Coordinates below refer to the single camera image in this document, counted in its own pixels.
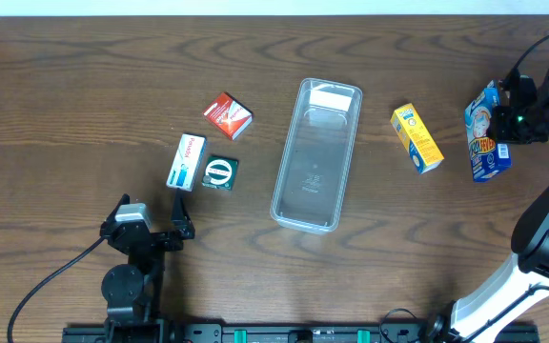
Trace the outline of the white Panadol box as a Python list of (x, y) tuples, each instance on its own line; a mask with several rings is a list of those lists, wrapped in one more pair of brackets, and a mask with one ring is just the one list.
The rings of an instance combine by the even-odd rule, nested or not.
[(166, 186), (185, 192), (193, 190), (197, 170), (206, 148), (207, 138), (204, 136), (183, 133), (180, 138)]

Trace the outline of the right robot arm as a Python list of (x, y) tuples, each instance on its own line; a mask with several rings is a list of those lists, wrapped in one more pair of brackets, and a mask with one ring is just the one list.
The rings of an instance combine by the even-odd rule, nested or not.
[[(499, 143), (549, 139), (549, 68), (540, 86), (512, 68), (500, 87), (509, 102), (497, 106), (488, 129)], [(549, 297), (549, 186), (519, 218), (512, 253), (473, 293), (453, 302), (424, 326), (422, 342), (537, 342), (534, 325), (517, 318)]]

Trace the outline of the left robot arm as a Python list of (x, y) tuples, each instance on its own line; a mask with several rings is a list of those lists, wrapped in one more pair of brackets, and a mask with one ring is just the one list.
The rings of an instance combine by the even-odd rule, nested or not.
[(171, 228), (152, 232), (152, 220), (143, 203), (127, 194), (118, 201), (100, 227), (100, 237), (128, 256), (128, 262), (110, 269), (101, 292), (108, 303), (108, 320), (117, 327), (148, 323), (156, 319), (165, 271), (164, 255), (183, 249), (195, 229), (181, 192), (173, 197)]

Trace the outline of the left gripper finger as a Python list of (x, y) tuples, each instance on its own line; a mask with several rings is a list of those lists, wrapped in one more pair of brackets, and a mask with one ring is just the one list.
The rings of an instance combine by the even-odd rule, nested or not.
[(179, 233), (193, 233), (193, 222), (185, 208), (183, 195), (183, 191), (174, 193), (171, 222)]
[(116, 206), (114, 207), (114, 209), (112, 210), (112, 212), (108, 215), (108, 217), (106, 218), (106, 223), (107, 224), (111, 224), (115, 221), (115, 216), (118, 212), (118, 210), (120, 209), (121, 206), (123, 205), (128, 205), (130, 203), (130, 196), (126, 193), (124, 193), (120, 200), (117, 202)]

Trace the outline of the yellow medicine box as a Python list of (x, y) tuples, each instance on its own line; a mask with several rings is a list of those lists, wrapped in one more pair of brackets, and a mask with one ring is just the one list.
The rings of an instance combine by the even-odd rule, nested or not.
[(391, 124), (420, 174), (435, 169), (444, 160), (412, 103), (395, 109)]

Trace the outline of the blue fever patch box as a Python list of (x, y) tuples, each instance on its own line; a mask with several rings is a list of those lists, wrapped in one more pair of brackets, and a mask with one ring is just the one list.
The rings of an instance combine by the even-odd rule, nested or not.
[(492, 80), (464, 111), (472, 176), (477, 183), (487, 182), (512, 167), (508, 146), (487, 135), (498, 104), (498, 88)]

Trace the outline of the red Panadol Actifast box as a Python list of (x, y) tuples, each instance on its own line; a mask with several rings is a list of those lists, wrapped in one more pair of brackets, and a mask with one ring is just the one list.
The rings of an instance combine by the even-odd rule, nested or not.
[(235, 140), (253, 122), (254, 115), (227, 92), (221, 92), (203, 111), (205, 119), (230, 140)]

